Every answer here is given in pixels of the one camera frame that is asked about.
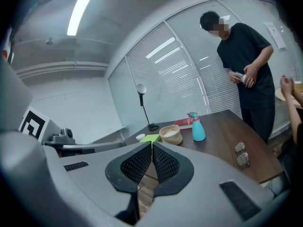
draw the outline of black lamp stand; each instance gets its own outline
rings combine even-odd
[[[146,119],[147,119],[147,123],[148,123],[147,127],[148,127],[148,129],[149,129],[150,131],[154,131],[154,130],[158,129],[158,128],[159,128],[158,125],[155,125],[154,123],[150,124],[150,122],[148,121],[148,118],[147,118],[147,114],[146,114],[144,105],[142,105],[142,107],[143,107],[143,109],[144,109],[145,116],[146,116]]]

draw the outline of person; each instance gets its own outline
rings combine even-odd
[[[294,105],[292,96],[298,101],[298,103],[303,107],[303,93],[297,91],[294,88],[294,82],[291,78],[282,76],[280,80],[281,92],[285,98],[289,121],[292,127],[293,141],[297,146],[302,146],[303,137],[303,126],[300,115]]]
[[[267,63],[273,47],[246,24],[237,23],[229,29],[213,11],[201,16],[200,25],[221,38],[217,52],[229,70],[230,81],[238,86],[243,121],[267,143],[275,119],[275,87]],[[246,74],[243,83],[236,72]]]
[[[271,180],[266,186],[275,196],[288,188],[289,184],[294,184],[294,177],[298,173],[298,166],[301,162],[300,156],[302,155],[303,145],[302,121],[292,99],[294,97],[303,106],[303,93],[295,90],[293,80],[286,76],[281,77],[280,86],[281,92],[285,97],[293,136],[283,143],[281,154],[278,156],[284,167],[285,174]]]

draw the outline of green paper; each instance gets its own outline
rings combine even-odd
[[[160,139],[160,135],[159,134],[148,134],[140,142],[151,141],[151,143],[153,143],[153,142],[157,142],[159,139]]]

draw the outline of black vent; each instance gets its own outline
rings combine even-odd
[[[225,182],[220,187],[244,221],[261,211],[235,182]]]
[[[151,162],[152,148],[145,147],[122,162],[122,173],[139,184]]]
[[[157,146],[153,147],[153,163],[159,183],[163,183],[176,175],[180,167],[180,163],[172,155],[167,154]]]
[[[78,162],[78,163],[66,165],[66,166],[64,166],[64,168],[65,168],[66,171],[71,171],[71,170],[76,170],[76,169],[79,169],[81,167],[85,167],[85,166],[88,166],[88,165],[89,164],[87,162],[81,161],[81,162]]]

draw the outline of black t-shirt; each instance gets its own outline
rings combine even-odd
[[[227,40],[222,40],[217,48],[224,68],[244,74],[244,67],[260,55],[270,43],[256,30],[246,24],[237,23],[231,27]],[[275,86],[268,63],[263,65],[257,81],[251,88],[240,82],[237,84],[241,108],[262,109],[275,107]]]

